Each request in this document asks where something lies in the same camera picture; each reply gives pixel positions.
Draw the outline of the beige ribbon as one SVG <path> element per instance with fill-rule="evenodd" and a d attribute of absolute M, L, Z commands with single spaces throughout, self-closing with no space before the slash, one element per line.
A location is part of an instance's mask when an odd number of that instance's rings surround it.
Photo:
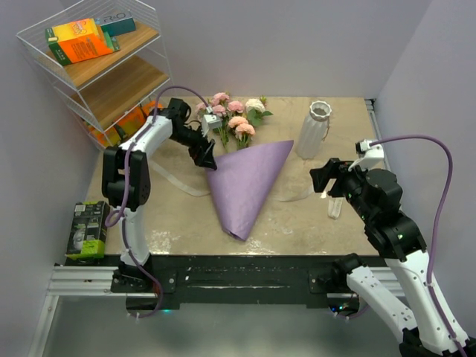
<path fill-rule="evenodd" d="M 156 171 L 160 176 L 165 178 L 169 183 L 171 183 L 173 186 L 177 187 L 179 190 L 185 192 L 186 194 L 194 197 L 203 197 L 203 196 L 209 196 L 210 191 L 209 190 L 198 190 L 194 187 L 191 187 L 189 185 L 186 185 L 184 182 L 180 181 L 177 179 L 172 173 L 169 171 L 165 170 L 161 165 L 157 164 L 154 161 L 149 161 L 149 166 Z M 273 195 L 271 198 L 276 201 L 276 202 L 297 202 L 304 200 L 305 198 L 309 197 L 311 194 L 313 194 L 315 191 L 313 189 L 313 186 L 307 187 L 304 191 L 297 195 L 293 196 L 277 196 Z M 323 192 L 321 194 L 322 199 L 328 199 L 328 208 L 327 208 L 327 216 L 331 219 L 338 219 L 341 215 L 341 208 L 344 203 L 343 198 L 331 198 L 330 196 L 327 195 L 326 192 Z"/>

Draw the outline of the purple pink wrapping paper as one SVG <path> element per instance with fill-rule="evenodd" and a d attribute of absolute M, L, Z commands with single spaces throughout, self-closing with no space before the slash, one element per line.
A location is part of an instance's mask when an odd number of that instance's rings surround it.
<path fill-rule="evenodd" d="M 248 239 L 293 145 L 293 140 L 276 141 L 216 158 L 217 169 L 207 171 L 207 180 L 226 234 Z"/>

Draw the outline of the peach two-bloom flower stem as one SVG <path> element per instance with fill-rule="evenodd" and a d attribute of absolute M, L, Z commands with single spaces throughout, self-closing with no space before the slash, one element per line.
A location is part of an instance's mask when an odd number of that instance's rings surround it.
<path fill-rule="evenodd" d="M 234 116 L 228 121 L 228 128 L 237 140 L 237 149 L 248 148 L 255 136 L 255 128 L 243 116 Z"/>

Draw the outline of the pink two-bloom flower stem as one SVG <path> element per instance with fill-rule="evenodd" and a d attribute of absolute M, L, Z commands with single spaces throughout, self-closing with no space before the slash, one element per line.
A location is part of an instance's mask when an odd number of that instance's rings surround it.
<path fill-rule="evenodd" d="M 207 129 L 218 135 L 225 152 L 228 152 L 228 113 L 222 104 L 205 104 L 200 102 L 196 105 L 196 117 L 202 129 Z"/>

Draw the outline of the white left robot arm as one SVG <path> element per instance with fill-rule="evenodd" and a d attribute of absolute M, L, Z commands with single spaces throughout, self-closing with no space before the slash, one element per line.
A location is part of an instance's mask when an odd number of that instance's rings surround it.
<path fill-rule="evenodd" d="M 145 124 L 126 142 L 103 152 L 101 190 L 111 206 L 106 225 L 120 225 L 123 252 L 113 280 L 138 292 L 161 292 L 154 277 L 151 253 L 144 233 L 144 208 L 151 193 L 149 157 L 167 140 L 188 149 L 197 167 L 216 170 L 215 141 L 207 138 L 202 126 L 187 124 L 191 108 L 173 98 L 164 109 L 153 109 Z"/>

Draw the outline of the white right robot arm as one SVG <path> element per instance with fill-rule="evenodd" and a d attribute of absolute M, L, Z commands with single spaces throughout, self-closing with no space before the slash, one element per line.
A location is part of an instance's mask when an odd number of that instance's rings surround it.
<path fill-rule="evenodd" d="M 415 223 L 400 209 L 403 190 L 383 169 L 362 170 L 331 158 L 310 171 L 315 192 L 344 198 L 364 223 L 364 233 L 395 275 L 406 301 L 395 297 L 357 254 L 335 260 L 331 282 L 355 292 L 386 323 L 402 356 L 474 356 L 475 339 L 462 329 L 429 268 L 430 256 Z"/>

